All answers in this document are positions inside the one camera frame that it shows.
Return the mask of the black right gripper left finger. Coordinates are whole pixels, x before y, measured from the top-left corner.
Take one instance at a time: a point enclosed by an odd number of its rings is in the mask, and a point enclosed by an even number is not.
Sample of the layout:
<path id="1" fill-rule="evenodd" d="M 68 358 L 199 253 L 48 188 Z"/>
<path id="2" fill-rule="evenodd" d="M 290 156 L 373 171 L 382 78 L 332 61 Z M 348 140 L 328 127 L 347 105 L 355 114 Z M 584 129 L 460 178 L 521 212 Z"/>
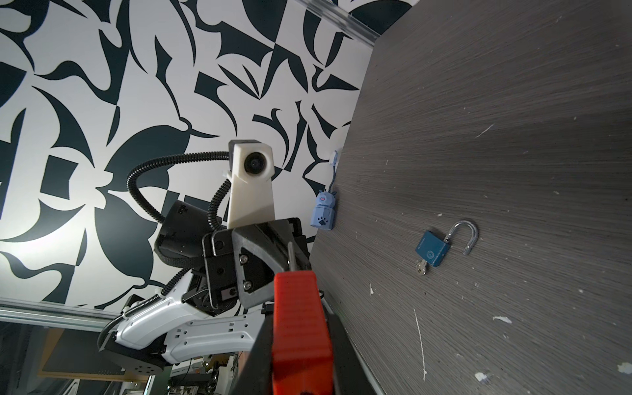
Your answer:
<path id="1" fill-rule="evenodd" d="M 243 395 L 273 394 L 273 310 L 264 310 L 264 321 L 236 384 Z"/>

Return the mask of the red safety padlock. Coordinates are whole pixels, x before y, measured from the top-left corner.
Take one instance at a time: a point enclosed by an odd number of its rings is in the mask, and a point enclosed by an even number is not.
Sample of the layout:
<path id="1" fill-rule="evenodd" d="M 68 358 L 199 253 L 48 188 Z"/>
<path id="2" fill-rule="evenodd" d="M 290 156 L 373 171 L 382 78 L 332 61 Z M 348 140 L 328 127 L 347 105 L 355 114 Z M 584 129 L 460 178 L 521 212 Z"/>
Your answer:
<path id="1" fill-rule="evenodd" d="M 317 278 L 301 270 L 293 243 L 289 270 L 274 278 L 273 393 L 333 393 L 333 350 Z"/>

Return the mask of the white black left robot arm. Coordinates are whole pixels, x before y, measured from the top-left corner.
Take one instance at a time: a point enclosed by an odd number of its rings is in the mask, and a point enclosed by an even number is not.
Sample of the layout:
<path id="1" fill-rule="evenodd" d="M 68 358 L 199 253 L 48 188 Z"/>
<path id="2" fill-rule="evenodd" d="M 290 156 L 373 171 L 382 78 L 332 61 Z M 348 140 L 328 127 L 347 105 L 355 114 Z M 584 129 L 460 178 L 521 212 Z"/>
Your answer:
<path id="1" fill-rule="evenodd" d="M 310 267 L 295 217 L 213 231 L 204 210 L 178 201 L 156 241 L 181 270 L 155 296 L 129 299 L 97 338 L 100 353 L 135 375 L 251 350 L 271 310 L 275 276 L 293 264 Z"/>

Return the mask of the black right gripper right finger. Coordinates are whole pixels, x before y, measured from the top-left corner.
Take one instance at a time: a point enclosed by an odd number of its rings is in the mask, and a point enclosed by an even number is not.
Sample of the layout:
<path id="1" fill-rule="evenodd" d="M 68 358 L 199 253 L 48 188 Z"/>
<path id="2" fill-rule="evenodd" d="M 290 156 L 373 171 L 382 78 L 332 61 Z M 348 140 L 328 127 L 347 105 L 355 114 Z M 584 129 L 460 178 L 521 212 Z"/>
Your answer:
<path id="1" fill-rule="evenodd" d="M 334 313 L 325 314 L 333 350 L 334 393 L 376 395 L 342 321 Z"/>

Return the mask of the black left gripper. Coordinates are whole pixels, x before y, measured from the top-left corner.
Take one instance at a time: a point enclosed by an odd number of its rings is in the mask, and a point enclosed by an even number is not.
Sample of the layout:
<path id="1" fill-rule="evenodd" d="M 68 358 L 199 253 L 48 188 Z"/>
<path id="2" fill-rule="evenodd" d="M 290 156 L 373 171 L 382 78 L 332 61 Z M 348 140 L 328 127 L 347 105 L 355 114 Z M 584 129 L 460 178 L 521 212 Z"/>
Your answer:
<path id="1" fill-rule="evenodd" d="M 202 252 L 211 311 L 227 311 L 239 298 L 251 309 L 273 299 L 278 273 L 311 270 L 297 217 L 208 233 Z"/>

